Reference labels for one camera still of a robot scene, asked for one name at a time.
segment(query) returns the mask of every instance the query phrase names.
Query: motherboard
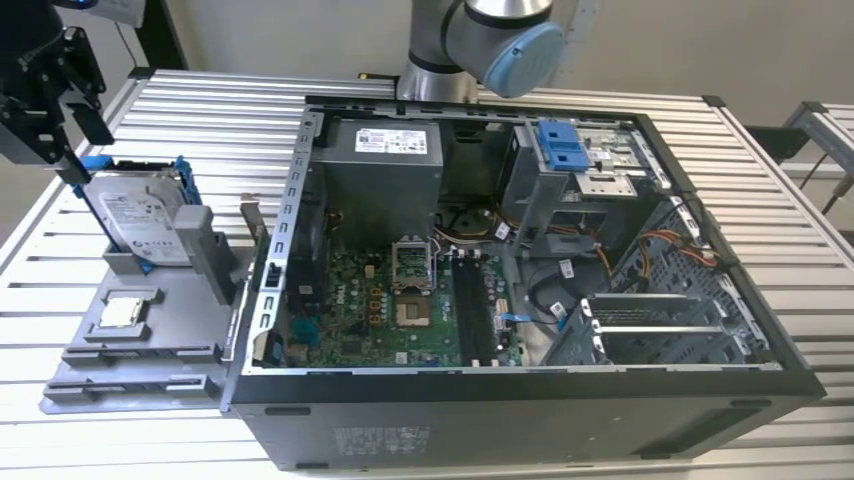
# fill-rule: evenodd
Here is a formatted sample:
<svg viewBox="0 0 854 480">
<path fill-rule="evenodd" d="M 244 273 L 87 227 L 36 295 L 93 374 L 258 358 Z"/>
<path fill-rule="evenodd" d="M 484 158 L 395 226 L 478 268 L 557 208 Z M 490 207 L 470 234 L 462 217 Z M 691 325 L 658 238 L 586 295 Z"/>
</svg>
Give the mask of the motherboard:
<svg viewBox="0 0 854 480">
<path fill-rule="evenodd" d="M 471 358 L 484 356 L 494 358 L 487 365 L 522 364 L 515 327 L 500 320 L 510 310 L 510 295 L 498 257 L 455 256 L 462 253 L 456 250 L 439 255 L 431 244 L 424 246 L 428 268 L 420 266 L 414 245 L 332 251 L 326 301 L 307 306 L 292 319 L 290 366 L 458 367 L 471 366 Z M 474 277 L 467 274 L 466 284 L 476 278 L 482 288 L 474 296 L 463 288 L 460 301 L 464 286 L 455 286 L 455 278 L 462 266 L 474 273 Z M 431 278 L 420 285 L 431 284 L 430 289 L 402 289 L 395 281 L 427 274 Z"/>
</svg>

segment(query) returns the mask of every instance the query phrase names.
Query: hard drive label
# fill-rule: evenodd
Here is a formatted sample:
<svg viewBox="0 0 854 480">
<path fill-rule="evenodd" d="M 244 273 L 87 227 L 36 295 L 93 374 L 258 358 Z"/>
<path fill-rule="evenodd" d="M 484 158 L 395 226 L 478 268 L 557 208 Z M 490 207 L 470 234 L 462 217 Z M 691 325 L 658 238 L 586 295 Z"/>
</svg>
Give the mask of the hard drive label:
<svg viewBox="0 0 854 480">
<path fill-rule="evenodd" d="M 101 193 L 100 201 L 131 251 L 150 262 L 188 261 L 163 201 L 142 192 Z"/>
</svg>

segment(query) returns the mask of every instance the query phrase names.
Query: power supply label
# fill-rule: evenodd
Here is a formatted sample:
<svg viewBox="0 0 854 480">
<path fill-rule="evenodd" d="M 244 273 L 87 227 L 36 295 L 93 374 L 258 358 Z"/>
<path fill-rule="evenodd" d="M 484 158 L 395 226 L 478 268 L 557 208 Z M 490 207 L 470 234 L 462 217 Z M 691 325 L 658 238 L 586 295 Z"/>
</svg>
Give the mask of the power supply label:
<svg viewBox="0 0 854 480">
<path fill-rule="evenodd" d="M 142 192 L 101 193 L 107 215 L 131 251 L 151 263 L 188 261 L 163 201 Z"/>
<path fill-rule="evenodd" d="M 427 132 L 362 128 L 356 132 L 356 152 L 427 155 Z"/>
</svg>

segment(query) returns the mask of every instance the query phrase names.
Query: metal rail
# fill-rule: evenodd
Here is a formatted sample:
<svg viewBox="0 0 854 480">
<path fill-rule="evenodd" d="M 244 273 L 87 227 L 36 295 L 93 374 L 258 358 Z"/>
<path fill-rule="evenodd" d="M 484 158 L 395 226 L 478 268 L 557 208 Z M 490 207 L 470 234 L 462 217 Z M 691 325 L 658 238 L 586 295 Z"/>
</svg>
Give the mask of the metal rail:
<svg viewBox="0 0 854 480">
<path fill-rule="evenodd" d="M 316 81 L 159 72 L 131 81 L 109 122 L 116 144 L 79 153 L 192 162 L 199 190 L 232 244 L 252 240 L 240 194 L 272 224 L 288 174 L 303 96 L 386 97 L 384 81 Z M 400 470 L 460 478 L 843 478 L 854 471 L 854 267 L 851 250 L 726 109 L 699 97 L 538 90 L 484 103 L 650 115 L 829 396 L 693 462 Z M 3 249 L 0 265 L 0 468 L 49 475 L 226 475 L 282 478 L 239 419 L 215 410 L 45 416 L 55 371 L 107 266 L 105 239 L 84 205 L 57 190 Z"/>
<path fill-rule="evenodd" d="M 822 208 L 822 213 L 827 214 L 854 185 L 854 106 L 803 102 L 786 121 L 786 126 L 801 128 L 825 151 L 814 170 L 821 168 L 823 159 L 830 157 L 845 174 Z"/>
</svg>

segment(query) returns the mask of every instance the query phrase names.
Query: open computer tower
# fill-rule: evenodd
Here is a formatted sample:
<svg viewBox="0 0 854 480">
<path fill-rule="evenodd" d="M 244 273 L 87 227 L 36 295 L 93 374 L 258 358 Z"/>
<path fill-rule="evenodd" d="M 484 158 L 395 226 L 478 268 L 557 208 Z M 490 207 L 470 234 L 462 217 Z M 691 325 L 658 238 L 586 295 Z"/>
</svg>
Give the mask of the open computer tower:
<svg viewBox="0 0 854 480">
<path fill-rule="evenodd" d="M 693 457 L 823 395 L 645 115 L 308 97 L 260 260 L 280 469 Z"/>
</svg>

